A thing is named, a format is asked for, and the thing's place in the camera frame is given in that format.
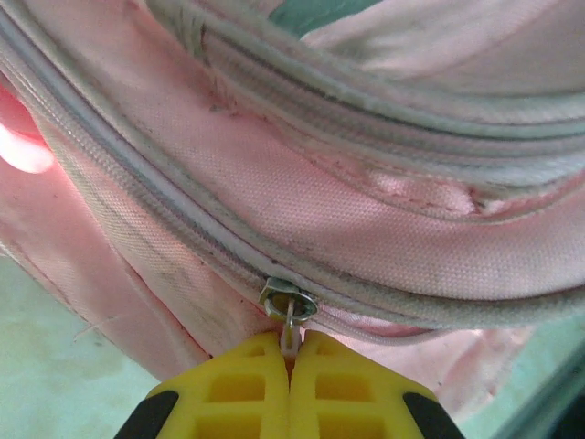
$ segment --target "zipper teeth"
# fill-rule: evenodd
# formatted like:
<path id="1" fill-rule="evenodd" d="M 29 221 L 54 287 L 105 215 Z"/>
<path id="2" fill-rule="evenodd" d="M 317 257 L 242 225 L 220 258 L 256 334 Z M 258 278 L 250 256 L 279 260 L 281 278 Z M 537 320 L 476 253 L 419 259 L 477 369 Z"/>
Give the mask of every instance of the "zipper teeth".
<path id="1" fill-rule="evenodd" d="M 320 316 L 320 318 L 314 320 L 316 323 L 323 327 L 329 328 L 338 334 L 349 336 L 359 341 L 372 343 L 374 345 L 388 346 L 394 348 L 424 343 L 426 341 L 434 340 L 437 337 L 442 337 L 452 332 L 451 330 L 430 329 L 422 334 L 416 334 L 413 336 L 384 337 L 369 333 L 363 329 L 352 327 L 343 320 L 323 311 L 321 311 L 318 314 L 318 316 Z"/>
<path id="2" fill-rule="evenodd" d="M 194 230 L 194 224 L 192 222 L 185 222 L 182 215 L 176 214 L 169 209 L 163 201 L 158 199 L 156 195 L 140 181 L 140 179 L 134 177 L 131 171 L 124 169 L 124 167 L 118 163 L 116 158 L 109 151 L 109 148 L 101 146 L 101 139 L 99 139 L 99 136 L 98 138 L 93 136 L 90 130 L 83 127 L 83 124 L 80 123 L 78 117 L 68 111 L 62 103 L 55 99 L 54 93 L 50 92 L 43 79 L 35 75 L 38 84 L 33 86 L 33 84 L 31 84 L 27 78 L 20 73 L 22 69 L 18 69 L 6 58 L 2 58 L 1 60 L 3 61 L 2 64 L 8 71 L 10 71 L 11 75 L 16 78 L 22 88 L 26 90 L 25 98 L 28 98 L 27 102 L 29 104 L 32 103 L 32 107 L 35 111 L 44 114 L 45 117 L 59 127 L 63 133 L 66 133 L 67 136 L 73 138 L 76 145 L 80 147 L 80 151 L 87 156 L 90 161 L 97 165 L 106 175 L 128 192 L 131 197 L 139 200 L 143 206 L 146 205 L 148 210 L 150 210 L 158 219 L 163 220 L 166 223 L 167 227 L 170 226 L 175 236 L 179 235 L 177 238 L 181 242 L 186 241 L 194 252 L 201 252 L 201 247 L 197 246 L 195 242 L 203 240 L 204 243 L 208 246 L 212 246 L 216 250 L 216 254 L 220 252 L 223 256 L 232 261 L 233 264 L 230 264 L 229 268 L 227 268 L 225 264 L 220 266 L 216 265 L 216 268 L 218 268 L 223 275 L 227 274 L 228 278 L 232 280 L 232 283 L 243 286 L 243 288 L 236 288 L 236 290 L 241 293 L 247 292 L 243 293 L 244 297 L 252 303 L 258 302 L 258 292 L 260 290 L 259 285 L 265 281 L 265 276 L 258 271 L 252 270 L 240 259 L 235 258 L 233 254 L 226 251 L 222 246 L 219 246 L 205 233 L 202 233 L 200 230 Z M 53 102 L 42 98 L 41 95 L 52 97 L 51 100 Z M 96 150 L 91 144 L 99 145 L 99 150 Z M 234 273 L 233 271 L 234 264 L 239 267 L 237 273 Z M 322 300 L 315 294 L 309 293 L 309 295 L 321 303 L 335 306 L 335 304 Z M 418 336 L 413 338 L 404 337 L 396 342 L 393 342 L 386 337 L 374 336 L 365 330 L 353 328 L 340 319 L 321 310 L 314 316 L 314 321 L 319 324 L 324 324 L 324 326 L 327 325 L 342 335 L 367 340 L 372 343 L 392 346 L 394 344 L 408 344 L 408 340 L 411 340 L 410 343 L 416 343 L 419 341 Z"/>
<path id="3" fill-rule="evenodd" d="M 149 0 L 148 3 L 162 1 Z M 163 15 L 172 17 L 178 11 L 181 16 L 198 17 L 206 33 L 217 33 L 230 44 L 269 59 L 270 64 L 290 71 L 291 76 L 303 78 L 303 82 L 342 102 L 358 102 L 373 115 L 384 114 L 428 129 L 492 138 L 584 134 L 582 103 L 585 93 L 502 98 L 424 90 L 380 78 L 326 51 L 308 48 L 245 5 L 233 5 L 230 0 L 205 2 L 203 6 L 187 0 L 165 3 L 170 5 Z M 170 30 L 184 44 L 189 44 L 188 33 Z"/>
<path id="4" fill-rule="evenodd" d="M 511 186 L 540 185 L 582 169 L 585 150 L 582 138 L 577 136 L 545 143 L 525 140 L 523 147 L 517 148 L 513 146 L 518 141 L 423 130 L 332 102 L 319 91 L 287 80 L 260 60 L 251 60 L 251 54 L 220 37 L 209 34 L 207 41 L 209 62 L 247 101 L 256 102 L 268 113 L 278 114 L 286 123 L 326 143 L 335 143 L 358 160 Z"/>
<path id="5" fill-rule="evenodd" d="M 39 42 L 50 41 L 42 33 L 38 35 L 37 30 L 30 30 L 30 32 L 35 38 L 39 38 L 37 40 Z M 300 260 L 297 262 L 288 259 L 287 263 L 293 268 L 279 264 L 274 265 L 267 254 L 254 249 L 242 238 L 218 223 L 216 219 L 210 217 L 198 204 L 189 199 L 179 186 L 174 186 L 171 180 L 167 179 L 160 171 L 157 169 L 149 171 L 149 167 L 152 167 L 150 162 L 140 156 L 133 149 L 133 146 L 128 144 L 125 138 L 101 114 L 96 112 L 95 108 L 80 95 L 63 73 L 57 70 L 54 63 L 45 57 L 41 49 L 29 39 L 20 27 L 14 24 L 12 18 L 6 15 L 2 8 L 0 8 L 0 36 L 9 47 L 7 51 L 4 51 L 4 48 L 0 50 L 0 62 L 4 61 L 6 71 L 9 73 L 7 76 L 14 78 L 15 83 L 19 82 L 21 88 L 26 91 L 28 99 L 32 101 L 32 108 L 40 108 L 40 114 L 46 115 L 49 120 L 57 119 L 56 122 L 59 122 L 59 117 L 55 113 L 55 108 L 60 109 L 61 113 L 66 114 L 77 124 L 77 128 L 89 124 L 89 131 L 86 135 L 90 138 L 92 135 L 97 135 L 97 138 L 101 139 L 102 142 L 104 139 L 106 141 L 105 144 L 99 146 L 100 154 L 103 148 L 109 150 L 112 161 L 122 160 L 122 163 L 117 165 L 123 169 L 123 172 L 136 174 L 132 177 L 141 183 L 137 186 L 143 191 L 142 196 L 147 198 L 140 199 L 140 201 L 148 203 L 154 196 L 161 197 L 155 200 L 155 207 L 163 207 L 162 210 L 154 210 L 157 216 L 162 215 L 164 219 L 169 209 L 172 212 L 174 210 L 178 213 L 174 214 L 172 218 L 174 222 L 172 221 L 171 226 L 178 223 L 183 228 L 182 230 L 189 233 L 188 237 L 201 238 L 200 234 L 197 235 L 197 230 L 194 230 L 194 226 L 197 225 L 204 230 L 214 244 L 225 243 L 226 247 L 223 245 L 218 247 L 218 256 L 223 258 L 222 262 L 224 263 L 219 266 L 220 270 L 218 271 L 224 274 L 226 267 L 236 267 L 238 270 L 242 270 L 242 273 L 246 274 L 245 277 L 253 279 L 253 282 L 257 283 L 256 292 L 261 289 L 265 281 L 264 274 L 267 274 L 266 277 L 274 276 L 288 279 L 304 291 L 317 292 L 318 294 L 314 293 L 314 296 L 318 297 L 319 302 L 331 305 L 331 307 L 403 325 L 429 328 L 524 325 L 545 318 L 574 315 L 585 306 L 585 296 L 579 288 L 557 292 L 554 297 L 532 297 L 509 303 L 463 301 L 434 296 L 421 296 L 420 300 L 415 302 L 413 294 L 408 292 L 369 284 L 359 279 L 347 280 L 333 272 L 320 272 L 309 261 Z M 55 56 L 59 62 L 68 60 L 58 53 Z M 18 68 L 11 64 L 10 59 L 15 60 Z M 22 71 L 26 71 L 33 82 L 28 81 L 27 76 L 21 73 Z M 48 95 L 50 100 L 55 103 L 51 106 L 46 100 L 40 99 L 39 94 Z M 71 127 L 66 124 L 61 123 L 61 129 L 65 135 L 71 136 L 73 134 Z M 148 194 L 149 187 L 154 188 L 154 194 Z M 185 235 L 179 234 L 178 237 L 181 239 Z M 192 245 L 190 241 L 189 239 L 186 242 L 189 247 Z M 266 252 L 269 254 L 274 252 L 270 246 L 267 249 Z M 302 272 L 321 279 L 320 283 L 305 277 L 301 274 Z M 324 287 L 325 284 L 336 285 L 336 291 Z"/>

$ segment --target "zipper slider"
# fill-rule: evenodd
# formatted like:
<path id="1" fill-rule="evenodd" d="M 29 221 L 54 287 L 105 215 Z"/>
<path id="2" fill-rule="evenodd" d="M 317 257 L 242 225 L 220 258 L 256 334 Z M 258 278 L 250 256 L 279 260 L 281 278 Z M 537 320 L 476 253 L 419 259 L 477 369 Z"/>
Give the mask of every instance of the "zipper slider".
<path id="1" fill-rule="evenodd" d="M 301 325 L 314 316 L 317 303 L 288 281 L 269 277 L 260 295 L 266 315 L 284 323 L 281 353 L 286 359 L 296 358 L 301 347 Z"/>

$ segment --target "zipper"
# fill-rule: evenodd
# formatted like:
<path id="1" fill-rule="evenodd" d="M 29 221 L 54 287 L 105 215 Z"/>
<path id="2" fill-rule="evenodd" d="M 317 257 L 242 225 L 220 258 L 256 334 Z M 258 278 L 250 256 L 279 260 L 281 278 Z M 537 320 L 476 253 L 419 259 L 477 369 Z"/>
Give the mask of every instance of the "zipper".
<path id="1" fill-rule="evenodd" d="M 2 8 L 0 66 L 30 108 L 56 126 L 90 161 L 164 223 L 181 242 L 229 279 L 230 284 L 238 285 L 238 291 L 248 300 L 258 303 L 257 292 L 266 292 L 275 281 L 270 279 L 273 274 L 257 267 L 260 264 L 274 265 L 273 260 L 223 227 L 138 154 L 124 137 L 88 105 Z M 248 255 L 247 260 L 250 262 L 239 257 L 241 254 Z M 298 273 L 292 273 L 279 265 L 274 271 L 288 274 L 286 277 L 289 279 L 302 278 Z M 315 304 L 310 318 L 316 322 L 320 322 L 326 314 L 316 314 L 317 300 L 352 312 L 351 307 L 340 306 L 335 300 L 329 301 L 315 293 L 304 293 L 303 298 L 307 303 L 313 301 Z M 325 320 L 330 327 L 345 327 L 343 322 L 337 322 L 338 319 L 333 316 Z M 295 325 L 304 323 L 296 317 L 294 322 Z M 366 331 L 352 333 L 368 337 Z"/>
<path id="2" fill-rule="evenodd" d="M 258 292 L 266 289 L 267 279 L 280 278 L 296 285 L 300 294 L 305 294 L 316 303 L 413 327 L 478 327 L 477 316 L 483 318 L 479 327 L 510 325 L 516 321 L 526 324 L 550 318 L 551 306 L 549 303 L 541 305 L 539 298 L 527 299 L 521 304 L 514 302 L 506 307 L 419 294 L 414 297 L 409 292 L 348 279 L 339 273 L 324 272 L 320 267 L 314 268 L 310 262 L 299 261 L 291 265 L 293 268 L 276 262 L 272 258 L 273 249 L 268 244 L 268 254 L 251 246 L 142 156 L 57 68 L 57 65 L 69 67 L 68 59 L 60 58 L 65 55 L 51 52 L 53 61 L 45 56 L 37 44 L 44 45 L 44 50 L 51 50 L 50 38 L 39 34 L 42 31 L 38 28 L 27 28 L 27 32 L 34 38 L 31 39 L 0 7 L 0 66 L 27 105 L 56 126 L 75 145 L 76 152 L 88 157 L 189 249 L 230 284 L 236 285 L 238 291 L 252 303 L 259 301 Z M 321 280 L 316 282 L 301 274 L 299 267 L 303 273 L 315 275 Z M 582 295 L 572 290 L 563 293 L 569 297 L 555 302 L 557 315 L 574 314 L 575 301 L 580 299 L 581 304 Z M 294 310 L 295 305 L 292 306 L 292 317 Z M 374 336 L 352 328 L 325 311 L 314 314 L 311 320 L 336 332 L 374 343 L 401 345 L 410 339 Z"/>
<path id="3" fill-rule="evenodd" d="M 337 334 L 382 346 L 407 346 L 430 341 L 451 331 L 429 330 L 415 336 L 382 337 L 348 325 L 343 320 L 319 310 L 317 299 L 308 292 L 284 279 L 268 278 L 259 302 L 266 315 L 284 323 L 281 336 L 281 352 L 286 358 L 294 358 L 301 344 L 300 327 L 318 314 L 318 323 Z"/>
<path id="4" fill-rule="evenodd" d="M 479 98 L 411 87 L 313 51 L 229 0 L 201 3 L 147 0 L 189 53 L 275 123 L 352 156 L 470 183 L 534 186 L 582 169 L 585 94 Z"/>

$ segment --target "teal floor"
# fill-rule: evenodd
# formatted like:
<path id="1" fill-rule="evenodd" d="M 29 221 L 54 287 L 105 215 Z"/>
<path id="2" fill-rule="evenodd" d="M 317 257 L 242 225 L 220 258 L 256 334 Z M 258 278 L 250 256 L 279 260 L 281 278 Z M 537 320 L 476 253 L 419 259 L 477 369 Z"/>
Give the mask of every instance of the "teal floor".
<path id="1" fill-rule="evenodd" d="M 0 438 L 114 437 L 156 380 L 2 257 L 0 301 Z M 583 338 L 585 317 L 542 327 L 466 437 L 491 439 Z"/>

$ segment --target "metal ring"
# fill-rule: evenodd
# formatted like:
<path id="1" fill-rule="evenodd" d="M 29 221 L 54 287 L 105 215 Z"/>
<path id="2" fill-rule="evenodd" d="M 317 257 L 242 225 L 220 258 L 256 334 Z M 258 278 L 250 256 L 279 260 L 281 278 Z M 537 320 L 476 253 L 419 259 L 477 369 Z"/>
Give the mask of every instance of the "metal ring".
<path id="1" fill-rule="evenodd" d="M 313 300 L 313 298 L 306 294 L 301 292 L 285 293 L 280 291 L 270 291 L 266 294 L 264 307 L 268 316 L 272 318 L 277 318 L 278 320 L 284 322 L 287 321 L 289 306 L 287 305 L 287 312 L 285 313 L 284 310 L 279 309 L 279 307 L 274 304 L 274 298 L 279 295 L 288 297 L 288 303 L 291 301 L 293 302 L 292 321 L 296 324 L 306 322 L 309 318 L 317 313 L 317 303 Z"/>

